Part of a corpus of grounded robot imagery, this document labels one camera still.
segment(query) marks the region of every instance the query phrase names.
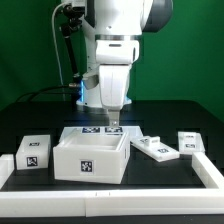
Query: green wall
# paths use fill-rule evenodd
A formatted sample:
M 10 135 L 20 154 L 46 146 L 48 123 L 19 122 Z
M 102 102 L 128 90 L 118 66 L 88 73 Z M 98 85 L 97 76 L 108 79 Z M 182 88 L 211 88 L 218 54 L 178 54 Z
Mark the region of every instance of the green wall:
M 0 109 L 21 94 L 60 84 L 50 24 L 59 2 L 1 0 Z M 136 100 L 194 100 L 224 121 L 224 1 L 173 2 L 169 24 L 159 33 L 143 34 L 129 96 Z M 57 36 L 68 83 L 68 57 L 59 32 Z M 81 32 L 74 35 L 73 43 L 83 73 Z

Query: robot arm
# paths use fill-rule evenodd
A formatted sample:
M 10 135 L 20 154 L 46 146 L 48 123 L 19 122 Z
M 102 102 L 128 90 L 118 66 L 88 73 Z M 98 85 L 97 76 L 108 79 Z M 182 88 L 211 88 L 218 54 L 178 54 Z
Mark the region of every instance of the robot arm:
M 85 6 L 83 31 L 87 46 L 87 73 L 83 81 L 84 95 L 89 100 L 86 104 L 91 107 L 91 104 L 100 103 L 108 110 L 110 126 L 118 126 L 119 113 L 129 87 L 130 69 L 139 57 L 137 37 L 142 31 L 157 32 L 168 22 L 172 0 L 68 2 L 72 2 L 73 7 Z

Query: white block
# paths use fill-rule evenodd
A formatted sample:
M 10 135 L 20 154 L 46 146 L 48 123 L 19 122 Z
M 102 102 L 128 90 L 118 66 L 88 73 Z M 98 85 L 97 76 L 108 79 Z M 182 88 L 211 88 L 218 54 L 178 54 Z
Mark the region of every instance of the white block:
M 24 136 L 16 154 L 17 169 L 48 168 L 50 135 Z
M 0 190 L 14 170 L 13 155 L 2 155 L 0 157 Z
M 54 147 L 53 153 L 55 179 L 118 184 L 130 156 L 129 134 L 75 130 Z
M 180 154 L 175 149 L 161 143 L 159 137 L 132 138 L 132 145 L 158 162 L 177 159 Z
M 192 155 L 193 152 L 205 152 L 200 133 L 178 132 L 180 154 Z
M 152 189 L 98 192 L 86 198 L 86 216 L 223 214 L 224 191 Z
M 224 177 L 204 153 L 193 153 L 192 167 L 206 188 L 224 189 Z
M 84 191 L 0 192 L 0 217 L 85 216 Z

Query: white cube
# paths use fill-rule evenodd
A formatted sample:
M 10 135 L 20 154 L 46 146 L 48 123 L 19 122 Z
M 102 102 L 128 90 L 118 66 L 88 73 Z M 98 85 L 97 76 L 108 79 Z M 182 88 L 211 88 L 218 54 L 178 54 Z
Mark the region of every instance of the white cube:
M 50 135 L 24 136 L 16 154 L 17 170 L 48 168 Z
M 73 132 L 53 153 L 55 179 L 119 184 L 130 156 L 129 134 Z

